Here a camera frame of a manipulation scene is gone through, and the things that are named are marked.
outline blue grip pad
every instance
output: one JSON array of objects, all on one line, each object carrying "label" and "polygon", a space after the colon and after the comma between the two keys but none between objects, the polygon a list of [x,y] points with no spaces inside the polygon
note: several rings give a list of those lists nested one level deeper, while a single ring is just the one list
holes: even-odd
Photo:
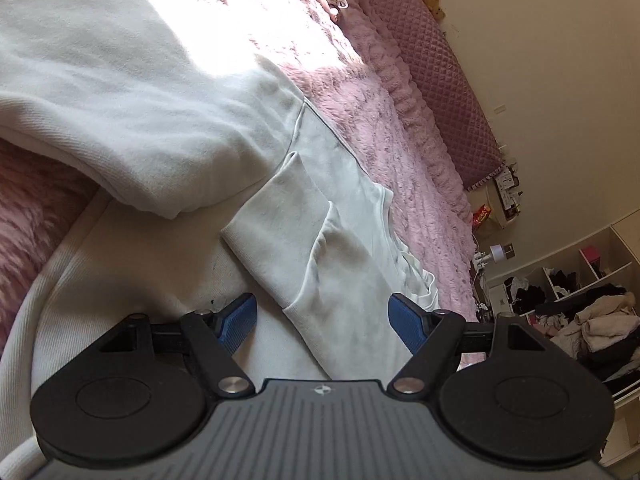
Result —
[{"label": "blue grip pad", "polygon": [[233,355],[249,335],[258,319],[258,305],[255,296],[238,305],[222,321],[219,343]]},{"label": "blue grip pad", "polygon": [[412,355],[415,354],[427,341],[427,336],[422,330],[420,316],[395,296],[389,298],[388,315],[391,327],[409,349],[409,352]]}]

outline white knit fabric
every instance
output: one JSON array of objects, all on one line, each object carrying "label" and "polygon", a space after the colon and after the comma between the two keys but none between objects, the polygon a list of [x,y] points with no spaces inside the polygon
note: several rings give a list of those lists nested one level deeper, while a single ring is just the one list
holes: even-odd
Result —
[{"label": "white knit fabric", "polygon": [[228,23],[203,43],[203,17],[169,30],[147,0],[0,6],[0,135],[119,200],[96,196],[18,313],[0,360],[0,478],[42,464],[36,389],[131,312],[172,320],[250,291],[257,327],[234,357],[258,387],[392,377],[409,354],[388,295],[437,308],[433,276],[388,225],[391,192],[286,76]]},{"label": "white knit fabric", "polygon": [[[181,43],[147,0],[0,7],[0,136],[120,202],[173,218],[254,184],[286,154],[302,92],[233,34]],[[190,59],[197,42],[204,66]]]}]

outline logo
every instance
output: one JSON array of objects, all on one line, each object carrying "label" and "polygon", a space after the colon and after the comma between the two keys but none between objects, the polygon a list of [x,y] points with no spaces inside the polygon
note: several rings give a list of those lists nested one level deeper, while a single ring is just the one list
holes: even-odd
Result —
[{"label": "logo", "polygon": [[320,384],[314,388],[314,391],[318,395],[325,396],[327,394],[330,394],[333,390],[326,384]]}]

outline round black pad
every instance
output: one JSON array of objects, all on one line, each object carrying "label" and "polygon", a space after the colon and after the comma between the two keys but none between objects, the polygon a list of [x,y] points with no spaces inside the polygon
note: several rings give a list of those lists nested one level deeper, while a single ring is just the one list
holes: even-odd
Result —
[{"label": "round black pad", "polygon": [[558,352],[506,351],[453,374],[440,391],[445,422],[502,462],[562,466],[590,458],[609,433],[611,396]]},{"label": "round black pad", "polygon": [[151,400],[145,383],[128,377],[107,377],[80,388],[76,403],[87,415],[124,418],[144,409]]},{"label": "round black pad", "polygon": [[203,419],[204,395],[185,371],[153,354],[91,350],[31,401],[45,455],[91,468],[124,466],[176,446]]}]

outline folded towel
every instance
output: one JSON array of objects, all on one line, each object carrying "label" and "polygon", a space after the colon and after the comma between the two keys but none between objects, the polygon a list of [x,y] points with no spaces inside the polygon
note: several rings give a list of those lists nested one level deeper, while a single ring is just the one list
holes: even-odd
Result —
[{"label": "folded towel", "polygon": [[589,352],[608,348],[622,341],[640,324],[640,318],[635,316],[635,304],[636,297],[632,292],[598,298],[578,312],[551,341],[574,359],[581,348]]},{"label": "folded towel", "polygon": [[587,320],[582,325],[582,337],[589,347],[589,352],[597,352],[622,341],[638,328],[638,325],[640,317],[613,312],[608,316]]},{"label": "folded towel", "polygon": [[606,316],[612,312],[625,312],[626,314],[634,314],[634,306],[636,305],[636,297],[632,292],[626,293],[624,296],[603,296],[590,304],[584,310],[575,315],[578,324],[586,322],[594,317]]}]

